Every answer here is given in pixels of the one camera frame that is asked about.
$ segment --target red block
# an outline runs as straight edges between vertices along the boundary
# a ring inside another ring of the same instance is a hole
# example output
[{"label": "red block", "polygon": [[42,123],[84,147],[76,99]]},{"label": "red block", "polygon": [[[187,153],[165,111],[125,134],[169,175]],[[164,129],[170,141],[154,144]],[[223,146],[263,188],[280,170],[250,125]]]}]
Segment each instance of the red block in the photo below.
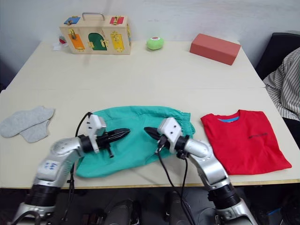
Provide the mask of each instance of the red block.
[{"label": "red block", "polygon": [[198,34],[191,44],[190,53],[232,65],[240,50],[240,45],[219,38]]}]

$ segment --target metal handle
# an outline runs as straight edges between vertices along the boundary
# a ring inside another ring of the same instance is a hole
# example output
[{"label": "metal handle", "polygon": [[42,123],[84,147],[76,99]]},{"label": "metal handle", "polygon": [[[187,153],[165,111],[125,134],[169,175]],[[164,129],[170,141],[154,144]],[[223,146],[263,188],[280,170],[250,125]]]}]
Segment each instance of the metal handle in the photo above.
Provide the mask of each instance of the metal handle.
[{"label": "metal handle", "polygon": [[103,13],[89,13],[89,12],[84,12],[84,13],[82,13],[82,18],[83,18],[83,20],[85,20],[84,15],[86,15],[86,14],[102,15],[103,20],[105,20],[105,17],[104,17],[104,15],[103,15]]}]

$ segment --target green toy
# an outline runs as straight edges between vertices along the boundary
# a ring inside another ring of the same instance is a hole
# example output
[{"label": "green toy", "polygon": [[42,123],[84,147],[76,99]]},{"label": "green toy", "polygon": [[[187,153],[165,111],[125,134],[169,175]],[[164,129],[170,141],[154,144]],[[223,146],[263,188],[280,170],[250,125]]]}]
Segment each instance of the green toy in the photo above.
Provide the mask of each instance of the green toy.
[{"label": "green toy", "polygon": [[146,45],[151,50],[157,50],[164,45],[164,40],[161,37],[152,37],[147,41]]}]

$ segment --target table edge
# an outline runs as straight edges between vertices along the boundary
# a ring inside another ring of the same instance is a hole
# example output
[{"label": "table edge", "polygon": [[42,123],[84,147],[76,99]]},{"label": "table edge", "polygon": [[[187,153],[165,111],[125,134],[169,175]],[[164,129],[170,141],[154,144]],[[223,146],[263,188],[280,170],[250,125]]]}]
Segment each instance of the table edge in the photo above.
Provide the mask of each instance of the table edge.
[{"label": "table edge", "polygon": [[[270,184],[292,184],[300,183],[300,179],[290,180],[266,180],[266,181],[242,181],[232,182],[234,186],[248,186],[248,185],[270,185]],[[176,187],[181,187],[181,184],[174,184]],[[186,187],[204,187],[202,183],[185,184]],[[141,184],[141,185],[117,185],[117,186],[93,186],[93,187],[75,187],[75,189],[109,189],[109,188],[163,188],[170,187],[170,184]],[[7,189],[30,189],[30,187],[1,187]]]}]

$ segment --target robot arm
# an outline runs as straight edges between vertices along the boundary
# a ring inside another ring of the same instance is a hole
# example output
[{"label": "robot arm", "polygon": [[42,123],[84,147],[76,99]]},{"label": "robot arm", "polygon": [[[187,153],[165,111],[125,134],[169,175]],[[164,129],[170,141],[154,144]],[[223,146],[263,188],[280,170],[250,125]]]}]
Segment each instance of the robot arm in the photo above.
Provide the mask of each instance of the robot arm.
[{"label": "robot arm", "polygon": [[20,204],[13,222],[28,211],[37,212],[41,218],[51,217],[56,197],[65,184],[73,163],[85,154],[107,149],[110,157],[113,157],[109,143],[123,138],[130,130],[121,128],[105,132],[105,128],[104,120],[91,114],[87,122],[88,136],[62,139],[52,145],[50,153],[39,165],[30,194]]},{"label": "robot arm", "polygon": [[169,147],[171,153],[177,153],[179,158],[188,155],[209,192],[208,199],[214,202],[217,214],[224,221],[247,217],[253,225],[257,225],[247,205],[230,183],[224,167],[214,156],[209,143],[183,137],[180,125],[172,117],[164,119],[158,129],[146,127],[145,130],[158,140],[158,150],[165,146]]}]

